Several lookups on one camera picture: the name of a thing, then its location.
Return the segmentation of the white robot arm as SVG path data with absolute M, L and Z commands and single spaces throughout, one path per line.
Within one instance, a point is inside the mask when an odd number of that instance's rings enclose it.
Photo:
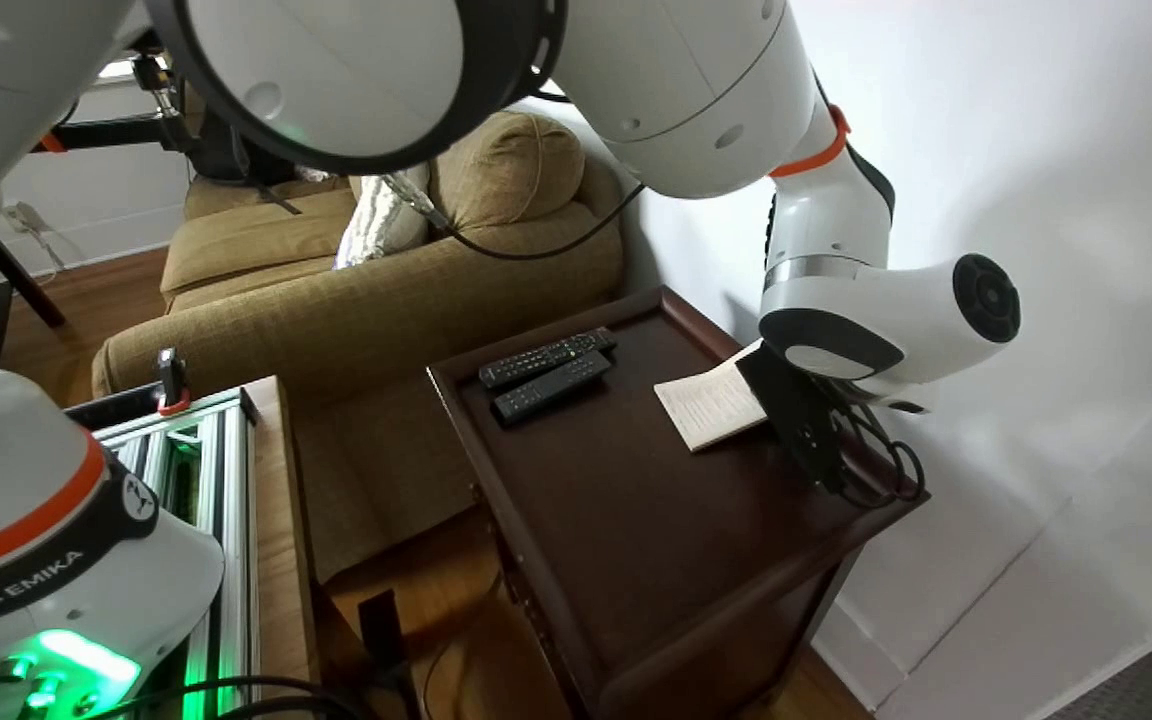
M 776 186 L 762 358 L 928 384 L 1022 331 L 987 255 L 896 271 L 896 192 L 847 141 L 787 0 L 0 0 L 0 186 L 132 42 L 257 150 L 414 168 L 561 87 L 665 198 Z M 0 374 L 0 720 L 106 715 L 206 619 L 219 543 L 32 382 Z

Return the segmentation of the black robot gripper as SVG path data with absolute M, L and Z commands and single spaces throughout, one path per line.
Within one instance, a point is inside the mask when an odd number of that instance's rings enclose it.
M 767 348 L 748 358 L 748 387 L 767 412 L 776 449 L 819 493 L 853 508 L 923 500 L 923 463 L 867 405 L 838 382 L 807 377 Z

